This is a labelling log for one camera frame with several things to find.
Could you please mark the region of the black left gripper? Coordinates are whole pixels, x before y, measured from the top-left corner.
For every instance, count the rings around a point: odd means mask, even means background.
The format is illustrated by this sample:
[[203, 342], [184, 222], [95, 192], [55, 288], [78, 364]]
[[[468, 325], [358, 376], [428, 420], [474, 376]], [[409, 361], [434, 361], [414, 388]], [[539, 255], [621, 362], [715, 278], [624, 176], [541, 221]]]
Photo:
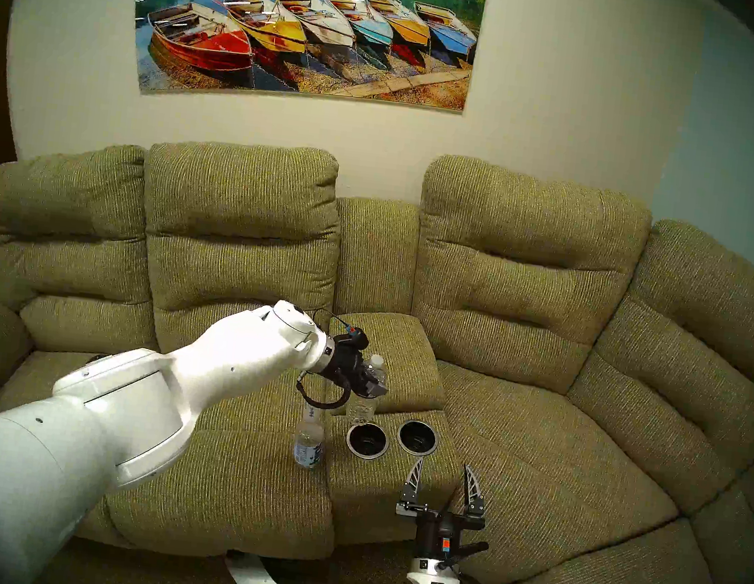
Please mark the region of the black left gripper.
[[321, 377], [332, 381], [340, 388], [349, 388], [362, 399], [380, 398], [388, 392], [387, 373], [384, 365], [363, 361], [363, 349], [369, 339], [362, 330], [348, 329], [333, 336], [329, 347], [330, 359], [321, 370]]

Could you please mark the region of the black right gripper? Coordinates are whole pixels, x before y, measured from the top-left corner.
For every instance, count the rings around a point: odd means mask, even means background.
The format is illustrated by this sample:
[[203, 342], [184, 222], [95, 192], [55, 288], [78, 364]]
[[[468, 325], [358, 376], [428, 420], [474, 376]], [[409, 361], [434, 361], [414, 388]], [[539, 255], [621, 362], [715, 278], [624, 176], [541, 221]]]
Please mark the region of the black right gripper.
[[479, 531], [485, 527], [485, 500], [472, 467], [465, 463], [464, 512], [434, 511], [419, 505], [419, 489], [424, 458], [419, 457], [409, 471], [397, 503], [398, 516], [413, 517], [416, 525], [414, 556], [438, 565], [455, 566], [462, 560], [484, 551], [484, 541], [469, 545], [460, 543], [463, 531]]

